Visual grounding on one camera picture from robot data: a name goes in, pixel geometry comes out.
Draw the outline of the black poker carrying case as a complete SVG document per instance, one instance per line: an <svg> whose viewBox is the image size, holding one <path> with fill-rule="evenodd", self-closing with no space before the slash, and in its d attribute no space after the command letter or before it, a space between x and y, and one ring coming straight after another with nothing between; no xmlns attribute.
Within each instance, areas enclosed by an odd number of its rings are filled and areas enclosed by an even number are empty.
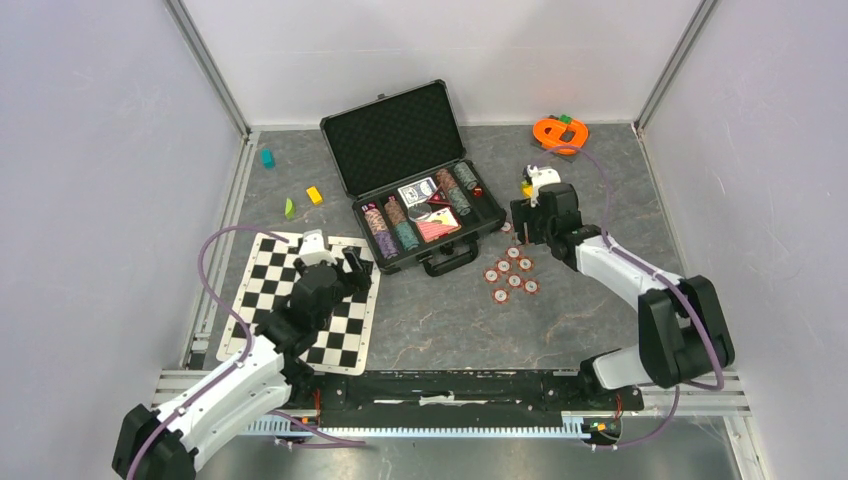
<svg viewBox="0 0 848 480"><path fill-rule="evenodd" d="M347 111L323 118L320 131L342 182L352 200L355 218L372 248L376 265L387 274L420 264L431 277L438 277L474 261L479 255L479 241L501 228L506 211L481 178L479 169L468 158L460 135L449 90L442 79L396 93ZM466 190L454 174L454 166L465 162L472 169L484 191L481 198ZM451 208L461 229L438 240L425 243L415 221L408 217L408 207L398 189L416 180L432 177L438 190L435 172L447 168L472 210L460 216L450 205L432 205L433 211ZM390 197L402 206L420 245L405 251L384 209ZM361 206L370 203L382 213L397 244L399 255L385 259L370 231Z"/></svg>

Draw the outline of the clear round disc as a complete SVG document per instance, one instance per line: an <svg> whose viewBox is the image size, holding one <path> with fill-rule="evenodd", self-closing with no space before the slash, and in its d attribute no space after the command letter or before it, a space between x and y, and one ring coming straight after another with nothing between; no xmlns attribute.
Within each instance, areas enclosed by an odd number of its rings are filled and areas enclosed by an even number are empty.
<svg viewBox="0 0 848 480"><path fill-rule="evenodd" d="M407 209L408 217L415 222L427 221L432 212L432 207L426 202L411 205Z"/></svg>

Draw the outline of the brown poker chip roll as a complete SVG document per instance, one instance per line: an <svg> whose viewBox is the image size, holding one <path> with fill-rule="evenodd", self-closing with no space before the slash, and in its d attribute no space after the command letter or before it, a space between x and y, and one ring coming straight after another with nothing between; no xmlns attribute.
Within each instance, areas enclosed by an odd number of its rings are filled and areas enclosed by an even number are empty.
<svg viewBox="0 0 848 480"><path fill-rule="evenodd" d="M457 187L456 180L447 168L442 168L435 172L435 178L441 189L449 192Z"/></svg>

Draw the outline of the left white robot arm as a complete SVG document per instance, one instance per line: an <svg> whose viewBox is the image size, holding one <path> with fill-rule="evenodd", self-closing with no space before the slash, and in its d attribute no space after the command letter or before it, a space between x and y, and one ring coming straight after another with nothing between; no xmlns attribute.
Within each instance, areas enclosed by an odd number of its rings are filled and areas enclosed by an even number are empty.
<svg viewBox="0 0 848 480"><path fill-rule="evenodd" d="M237 324L245 346L198 383L124 417L111 466L123 479L193 479L230 440L279 407L306 405L314 370L301 360L342 300L372 286L351 247L337 259L319 230L306 232L294 262L299 278L270 312Z"/></svg>

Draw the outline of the grey green chip roll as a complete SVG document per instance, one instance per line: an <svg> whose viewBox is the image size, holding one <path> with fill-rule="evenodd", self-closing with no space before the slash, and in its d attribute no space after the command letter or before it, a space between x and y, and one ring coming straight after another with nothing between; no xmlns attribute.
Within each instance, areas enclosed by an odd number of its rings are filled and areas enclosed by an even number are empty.
<svg viewBox="0 0 848 480"><path fill-rule="evenodd" d="M457 163L454 166L454 174L457 181L462 184L466 190L471 191L479 185L477 177L470 166L465 162Z"/></svg>

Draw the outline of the pink brown chip roll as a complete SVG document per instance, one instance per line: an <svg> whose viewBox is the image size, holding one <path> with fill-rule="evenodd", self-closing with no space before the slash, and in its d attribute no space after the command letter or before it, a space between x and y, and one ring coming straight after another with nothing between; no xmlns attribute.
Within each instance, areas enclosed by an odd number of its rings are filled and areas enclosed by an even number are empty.
<svg viewBox="0 0 848 480"><path fill-rule="evenodd" d="M389 231L381 211L375 205L372 206L373 208L370 211L363 213L370 231L373 235L379 230Z"/></svg>

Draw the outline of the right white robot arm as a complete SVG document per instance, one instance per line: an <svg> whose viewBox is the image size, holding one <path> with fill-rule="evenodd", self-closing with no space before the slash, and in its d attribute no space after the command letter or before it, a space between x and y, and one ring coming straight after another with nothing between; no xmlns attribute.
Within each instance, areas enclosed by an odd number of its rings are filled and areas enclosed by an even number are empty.
<svg viewBox="0 0 848 480"><path fill-rule="evenodd" d="M574 187L551 167L527 166L531 193L510 204L520 242L546 245L571 270L593 278L637 314L636 345L596 355L579 367L577 392L591 408L612 401L618 389L653 383L697 385L698 377L735 360L713 283L664 271L624 249L605 230L586 224Z"/></svg>

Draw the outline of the brown 100 chip roll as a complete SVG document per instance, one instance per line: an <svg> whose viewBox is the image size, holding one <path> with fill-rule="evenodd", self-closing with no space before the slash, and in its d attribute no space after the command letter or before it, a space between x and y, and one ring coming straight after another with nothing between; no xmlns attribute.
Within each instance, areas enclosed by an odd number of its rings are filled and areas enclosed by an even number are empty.
<svg viewBox="0 0 848 480"><path fill-rule="evenodd" d="M390 197L384 205L386 214L393 226L398 226L407 221L400 202L395 197Z"/></svg>

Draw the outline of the green blue chip roll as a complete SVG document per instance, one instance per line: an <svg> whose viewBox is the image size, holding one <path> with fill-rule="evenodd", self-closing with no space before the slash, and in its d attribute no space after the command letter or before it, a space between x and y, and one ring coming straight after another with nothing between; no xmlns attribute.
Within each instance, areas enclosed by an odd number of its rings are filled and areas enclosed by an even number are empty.
<svg viewBox="0 0 848 480"><path fill-rule="evenodd" d="M447 195L453 208L460 216L466 216L471 212L472 207L459 187L452 187L448 189Z"/></svg>

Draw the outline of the purple poker chip roll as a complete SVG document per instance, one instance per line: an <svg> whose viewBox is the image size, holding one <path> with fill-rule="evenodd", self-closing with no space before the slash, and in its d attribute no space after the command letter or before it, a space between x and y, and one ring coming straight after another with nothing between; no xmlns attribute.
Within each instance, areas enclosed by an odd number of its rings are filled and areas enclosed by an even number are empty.
<svg viewBox="0 0 848 480"><path fill-rule="evenodd" d="M374 237L385 259L392 259L399 255L397 244L389 231L379 230L374 234Z"/></svg>

